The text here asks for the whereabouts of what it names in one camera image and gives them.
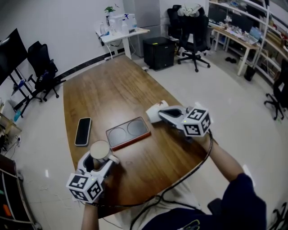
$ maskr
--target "white cube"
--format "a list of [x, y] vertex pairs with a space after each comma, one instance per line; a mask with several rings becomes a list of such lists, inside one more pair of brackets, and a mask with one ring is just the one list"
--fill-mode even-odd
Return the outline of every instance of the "white cube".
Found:
[[200, 107], [194, 107], [181, 123], [188, 137], [203, 137], [211, 125], [208, 110]]
[[75, 199], [93, 203], [103, 188], [97, 177], [71, 173], [66, 187]]

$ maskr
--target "green plant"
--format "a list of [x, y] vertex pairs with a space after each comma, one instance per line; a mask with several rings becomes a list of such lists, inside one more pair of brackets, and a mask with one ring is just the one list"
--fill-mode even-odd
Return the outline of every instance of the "green plant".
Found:
[[113, 9], [113, 6], [107, 6], [106, 9], [104, 10], [104, 12], [106, 13], [110, 13], [110, 12], [113, 12], [113, 11], [116, 11]]

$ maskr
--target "beige pants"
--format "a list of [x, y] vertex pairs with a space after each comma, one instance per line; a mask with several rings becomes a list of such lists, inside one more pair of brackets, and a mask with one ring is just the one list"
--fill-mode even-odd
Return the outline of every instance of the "beige pants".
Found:
[[[180, 203], [188, 204], [190, 206], [194, 206], [198, 209], [200, 208], [199, 203], [197, 202], [194, 194], [191, 192], [188, 180], [177, 185], [175, 188], [171, 189], [170, 191], [166, 192], [164, 195], [165, 200], [169, 201], [177, 201]], [[124, 210], [115, 214], [116, 219], [121, 224], [124, 230], [129, 230], [132, 221], [136, 218], [136, 216], [148, 205], [151, 205], [158, 201], [158, 198], [154, 198], [149, 202], [142, 204], [140, 206], [135, 206], [130, 209]], [[154, 217], [168, 212], [175, 208], [186, 208], [186, 206], [182, 206], [179, 204], [172, 204], [172, 203], [165, 203], [161, 201], [159, 204], [152, 206], [146, 212], [144, 212], [135, 222], [133, 225], [133, 230], [141, 230], [145, 227], [145, 225], [151, 221]]]

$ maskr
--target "blue sleeve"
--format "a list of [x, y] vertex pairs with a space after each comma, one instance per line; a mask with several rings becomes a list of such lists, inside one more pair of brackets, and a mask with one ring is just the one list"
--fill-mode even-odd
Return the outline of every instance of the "blue sleeve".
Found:
[[255, 194], [251, 178], [244, 173], [229, 184], [221, 210], [228, 229], [266, 229], [266, 204]]

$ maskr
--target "smartphone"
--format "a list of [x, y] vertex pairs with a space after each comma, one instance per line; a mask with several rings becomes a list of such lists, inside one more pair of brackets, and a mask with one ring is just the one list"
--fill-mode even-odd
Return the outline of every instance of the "smartphone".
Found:
[[89, 142], [92, 120], [90, 117], [81, 118], [78, 122], [77, 133], [75, 137], [76, 146], [87, 146]]

